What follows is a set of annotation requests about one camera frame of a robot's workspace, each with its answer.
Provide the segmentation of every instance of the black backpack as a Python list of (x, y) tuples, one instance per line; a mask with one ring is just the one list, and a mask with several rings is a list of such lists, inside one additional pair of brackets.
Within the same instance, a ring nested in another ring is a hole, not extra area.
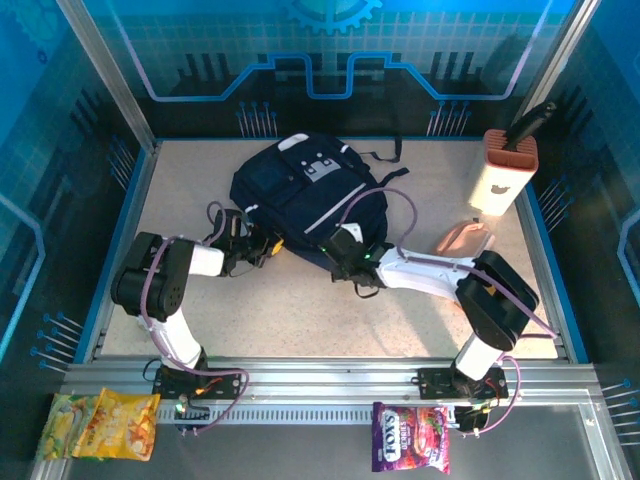
[[(401, 149), (401, 139), (397, 138), (395, 158), (367, 154), (396, 163)], [(233, 176), (230, 196), (251, 222), (281, 237), (289, 251), (329, 269), (319, 245), (335, 231), (351, 201), (362, 192), (409, 173), (401, 168), (378, 182), (369, 169), (357, 152), (337, 138), (297, 133), (247, 160)], [(387, 236), (386, 210), (384, 193), (374, 193), (354, 206), (347, 223), (360, 225), (366, 244), (383, 242)]]

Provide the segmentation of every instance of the gear graphic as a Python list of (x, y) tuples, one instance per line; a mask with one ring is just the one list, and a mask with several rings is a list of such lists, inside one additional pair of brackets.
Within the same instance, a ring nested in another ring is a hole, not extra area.
[(55, 0), (0, 0), (0, 12), (13, 13), (24, 33), (38, 47), (53, 40), (58, 33)]
[(371, 11), (381, 7), (381, 0), (286, 0), (283, 4), (290, 20), (297, 20), (301, 28), (311, 27), (315, 34), (324, 30), (328, 35), (348, 27), (358, 28)]

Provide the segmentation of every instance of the chip bag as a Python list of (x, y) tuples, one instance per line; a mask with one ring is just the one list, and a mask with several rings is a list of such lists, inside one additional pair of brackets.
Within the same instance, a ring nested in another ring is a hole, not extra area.
[(148, 461), (159, 402), (160, 395), (125, 395), (103, 388), (73, 456)]
[(391, 407), (373, 404), (374, 472), (449, 468), (447, 407)]
[(36, 461), (71, 458), (82, 432), (93, 417), (98, 399), (98, 396), (57, 393), (38, 443)]

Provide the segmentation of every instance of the speckled work surface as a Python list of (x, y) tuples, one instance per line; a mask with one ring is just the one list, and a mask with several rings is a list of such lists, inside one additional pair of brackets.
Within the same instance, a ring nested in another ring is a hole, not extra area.
[[(170, 141), (162, 145), (139, 231), (203, 238), (211, 231), (205, 207), (212, 200), (232, 206), (231, 178), (237, 168), (270, 141)], [(357, 151), (391, 154), (392, 141), (353, 140)], [(411, 174), (392, 186), (418, 205), (418, 224), (406, 248), (428, 252), (454, 224), (478, 216), (464, 201), (466, 173), (478, 142), (406, 141), (400, 164), (369, 157), (376, 178), (407, 166)], [(397, 240), (411, 220), (400, 197), (389, 201), (388, 240)], [(493, 249), (536, 291), (535, 277), (512, 206), (502, 217), (480, 217), (496, 236)], [(183, 310), (195, 338), (209, 355), (453, 357), (471, 333), (448, 300), (408, 290), (384, 290), (359, 299), (351, 283), (332, 284), (329, 273), (289, 252), (239, 278), (192, 277)], [(544, 309), (538, 315), (546, 318)], [(528, 331), (540, 330), (529, 325)], [(103, 355), (155, 354), (148, 335), (116, 307)], [(555, 358), (551, 340), (523, 340), (521, 358)]]

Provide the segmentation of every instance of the pen holder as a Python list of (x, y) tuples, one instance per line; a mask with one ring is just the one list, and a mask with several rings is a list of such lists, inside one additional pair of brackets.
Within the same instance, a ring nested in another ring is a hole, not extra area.
[(516, 147), (507, 144), (504, 130), (487, 130), (482, 149), (469, 172), (468, 203), (482, 213), (500, 216), (538, 170), (538, 147), (529, 136)]

